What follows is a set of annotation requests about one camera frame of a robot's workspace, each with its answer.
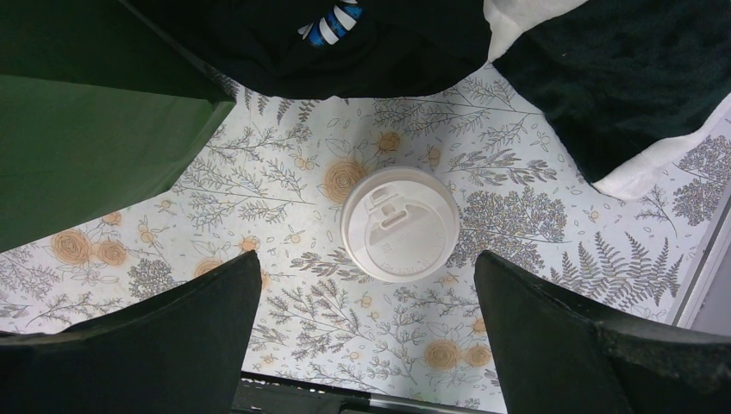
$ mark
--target gray fern print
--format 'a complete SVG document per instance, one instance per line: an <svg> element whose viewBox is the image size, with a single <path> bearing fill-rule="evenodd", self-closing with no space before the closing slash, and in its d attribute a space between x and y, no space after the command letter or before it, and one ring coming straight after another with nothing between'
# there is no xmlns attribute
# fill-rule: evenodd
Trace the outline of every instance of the gray fern print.
<svg viewBox="0 0 731 414"><path fill-rule="evenodd" d="M236 98L239 94L239 83L224 75L213 66L203 63L203 72L206 77L213 81L214 84L218 85L219 88L226 92L226 95Z"/></svg>
<svg viewBox="0 0 731 414"><path fill-rule="evenodd" d="M667 292L675 298L680 288L678 269L683 255L670 262L665 238L663 248L653 259L647 248L629 233L625 235L629 247L626 253L606 242L599 232L594 235L593 252L579 243L578 267L564 252L561 269L551 267L551 281L623 311L649 298L659 306Z"/></svg>
<svg viewBox="0 0 731 414"><path fill-rule="evenodd" d="M160 259L140 259L140 264L132 266L127 273L129 294L133 298L145 300L185 283L173 279L171 273L170 266Z"/></svg>
<svg viewBox="0 0 731 414"><path fill-rule="evenodd" d="M309 116L312 115L312 111L320 103L320 101L317 99L296 101L294 99L272 98L256 93L250 89L244 88L244 104L246 105L247 110L252 110L252 108L255 108L257 112L259 112L260 116L264 115L264 111L266 110L266 107L269 105L269 102L272 99L279 99L279 105L277 107L277 125L282 123L284 116L288 112L290 112L290 109L292 107L296 106L296 103L299 103L299 105L297 106L297 108L299 109L299 111L297 112L297 119L300 123L306 123L309 120Z"/></svg>
<svg viewBox="0 0 731 414"><path fill-rule="evenodd" d="M708 137L676 166L694 177L673 192L675 216L686 218L691 226L710 220L731 179L731 143L723 135Z"/></svg>
<svg viewBox="0 0 731 414"><path fill-rule="evenodd" d="M448 267L472 266L480 253L491 250L537 273L545 266L538 243L564 242L564 204L546 193L536 195L531 187L505 197L477 191L467 197L467 203L459 211L462 226Z"/></svg>

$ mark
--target disposable cup lid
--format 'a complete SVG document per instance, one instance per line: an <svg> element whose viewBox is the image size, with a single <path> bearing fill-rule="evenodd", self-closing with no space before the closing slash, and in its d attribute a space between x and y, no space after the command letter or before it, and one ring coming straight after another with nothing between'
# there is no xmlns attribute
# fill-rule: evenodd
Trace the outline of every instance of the disposable cup lid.
<svg viewBox="0 0 731 414"><path fill-rule="evenodd" d="M434 176L415 168L385 168L348 195L341 236L364 272L409 282L447 262L459 237L459 211L452 192Z"/></svg>

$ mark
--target black fabric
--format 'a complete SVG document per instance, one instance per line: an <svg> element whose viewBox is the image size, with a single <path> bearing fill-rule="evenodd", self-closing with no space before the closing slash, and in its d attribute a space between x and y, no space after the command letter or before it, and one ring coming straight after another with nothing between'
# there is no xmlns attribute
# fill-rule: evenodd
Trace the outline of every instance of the black fabric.
<svg viewBox="0 0 731 414"><path fill-rule="evenodd" d="M129 0L219 71L269 96L324 99L429 95L487 59L482 0L360 0L363 15L334 45L297 30L335 0Z"/></svg>
<svg viewBox="0 0 731 414"><path fill-rule="evenodd" d="M728 0L590 0L524 33L495 68L596 182L699 129L731 93Z"/></svg>

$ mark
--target floral tablecloth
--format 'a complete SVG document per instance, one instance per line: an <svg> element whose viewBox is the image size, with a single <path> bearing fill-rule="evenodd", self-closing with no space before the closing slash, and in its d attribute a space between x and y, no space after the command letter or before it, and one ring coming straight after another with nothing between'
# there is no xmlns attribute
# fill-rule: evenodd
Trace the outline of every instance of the floral tablecloth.
<svg viewBox="0 0 731 414"><path fill-rule="evenodd" d="M727 119L640 202L599 195L491 66L387 100L292 101L223 81L239 103L171 191L0 254L0 329L59 331L255 249L264 291L245 370L505 412L478 253L663 321L731 174ZM433 173L461 208L447 266L407 285L363 274L338 232L350 188L385 166Z"/></svg>

